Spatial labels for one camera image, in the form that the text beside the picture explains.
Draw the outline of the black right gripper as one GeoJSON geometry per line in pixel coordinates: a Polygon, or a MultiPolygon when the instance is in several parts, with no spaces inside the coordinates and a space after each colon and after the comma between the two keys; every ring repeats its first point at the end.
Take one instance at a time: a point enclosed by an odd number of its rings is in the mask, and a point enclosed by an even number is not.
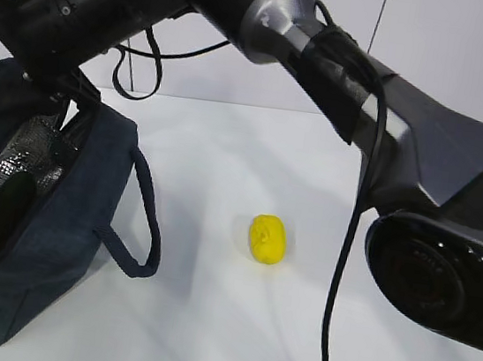
{"type": "Polygon", "coordinates": [[[84,72],[46,74],[22,69],[22,77],[29,84],[19,93],[17,109],[56,114],[74,101],[78,109],[89,109],[101,103],[101,94],[84,72]]]}

